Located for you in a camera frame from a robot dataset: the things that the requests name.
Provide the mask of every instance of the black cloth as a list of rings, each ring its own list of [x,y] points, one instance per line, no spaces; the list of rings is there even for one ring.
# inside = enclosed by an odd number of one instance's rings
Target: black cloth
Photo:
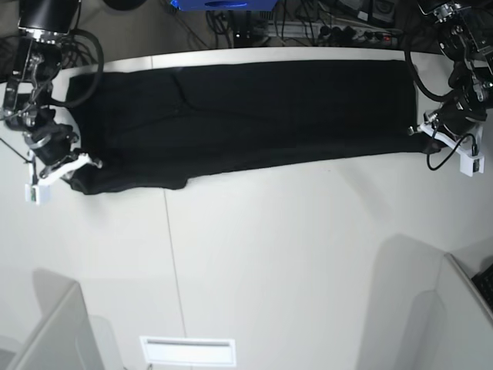
[[[67,99],[91,75],[71,79]],[[416,91],[400,61],[299,61],[105,73],[70,109],[85,166],[72,189],[180,189],[189,178],[396,152],[422,152]]]

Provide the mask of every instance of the vent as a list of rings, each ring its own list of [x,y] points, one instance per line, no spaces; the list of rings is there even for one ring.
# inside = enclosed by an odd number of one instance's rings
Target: vent
[[[140,337],[140,341],[149,364],[236,367],[233,339]]]

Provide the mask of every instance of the table surface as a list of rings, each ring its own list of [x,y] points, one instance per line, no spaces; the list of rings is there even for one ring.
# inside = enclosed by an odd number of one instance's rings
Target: table surface
[[[106,71],[403,58],[234,49],[111,62]],[[434,93],[448,91],[446,58],[414,54],[414,64]],[[54,97],[64,99],[69,77],[85,71],[63,71]],[[418,94],[418,117],[436,106]],[[71,121],[64,109],[56,119]],[[0,134],[25,150],[18,133]],[[47,270],[80,281],[129,370],[145,368],[139,335],[235,338],[240,370],[392,369],[413,301],[434,288],[443,252],[470,271],[493,254],[491,149],[487,126],[485,173],[473,178],[460,174],[456,156],[432,173],[422,154],[399,153],[200,177],[179,191],[85,197],[57,183],[52,202],[36,207],[23,198],[27,168],[0,146],[0,317],[8,318],[0,336],[22,341],[32,330],[33,272]]]

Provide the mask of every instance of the blue object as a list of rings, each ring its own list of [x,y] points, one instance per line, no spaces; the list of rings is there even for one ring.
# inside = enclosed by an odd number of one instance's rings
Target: blue object
[[[171,5],[179,10],[264,10],[270,11],[277,0],[172,0]]]

